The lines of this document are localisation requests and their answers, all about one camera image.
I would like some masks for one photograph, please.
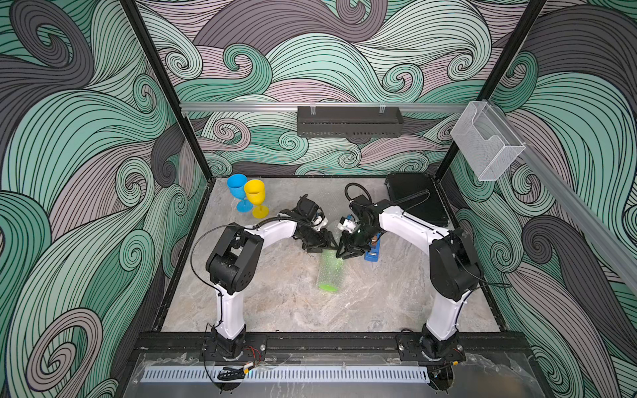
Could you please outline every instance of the white vented panel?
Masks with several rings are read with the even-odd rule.
[[[208,366],[215,382],[223,366]],[[269,366],[251,370],[233,383],[429,383],[426,367],[419,366]],[[147,366],[142,383],[206,383],[203,366]]]

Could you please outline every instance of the green cylinder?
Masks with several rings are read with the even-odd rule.
[[[323,250],[318,269],[317,286],[328,292],[337,292],[342,283],[343,259],[337,259],[334,250]]]

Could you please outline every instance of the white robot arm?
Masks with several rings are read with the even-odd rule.
[[[254,277],[261,250],[273,243],[294,238],[303,242],[303,250],[320,253],[336,249],[332,233],[324,229],[327,218],[307,195],[292,210],[255,226],[228,225],[206,262],[210,281],[218,292],[217,344],[228,357],[237,357],[245,335],[243,290]]]
[[[457,321],[482,274],[469,234],[450,231],[423,221],[389,201],[372,203],[360,195],[350,200],[351,215],[341,218],[342,235],[337,257],[356,257],[370,250],[372,237],[392,232],[421,249],[429,257],[430,279],[436,289],[434,305],[422,328],[421,343],[430,359],[444,357],[455,347]]]
[[[384,232],[397,234],[429,257],[436,297],[422,328],[423,351],[431,360],[437,360],[455,347],[460,310],[482,277],[468,234],[462,229],[450,231],[437,227],[389,201],[372,203],[361,195],[350,201],[356,219],[341,219],[339,228],[343,233],[337,247],[332,234],[323,228],[327,220],[322,211],[306,196],[292,211],[284,210],[255,227],[238,224],[226,227],[206,263],[210,281],[220,292],[215,327],[217,344],[228,357],[237,357],[242,349],[243,290],[254,276],[263,248],[281,239],[294,238],[303,241],[307,252],[332,249],[336,250],[337,257],[347,259],[370,250],[372,237]]]

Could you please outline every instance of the wine glass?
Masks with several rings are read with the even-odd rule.
[[[237,210],[241,213],[247,213],[252,210],[252,203],[245,199],[245,191],[243,186],[248,182],[248,178],[243,174],[235,174],[228,178],[227,185],[230,193],[237,199],[241,199],[237,203]]]
[[[255,218],[265,218],[269,210],[262,203],[266,200],[266,185],[261,180],[250,180],[244,186],[246,196],[250,203],[256,207],[252,210]]]

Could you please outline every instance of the wave pattern wallpaper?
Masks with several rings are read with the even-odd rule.
[[[637,257],[637,3],[590,3],[536,21],[494,100]],[[478,182],[458,156],[452,172],[457,217],[487,279],[513,285],[492,291],[555,396],[635,397],[637,299],[613,264],[527,165]]]
[[[204,186],[118,0],[0,3],[0,384],[102,397]]]
[[[551,7],[576,4],[562,0]],[[183,102],[474,100],[526,1],[138,0]],[[435,168],[458,115],[405,115],[404,136],[299,138],[295,113],[190,113],[217,175]]]

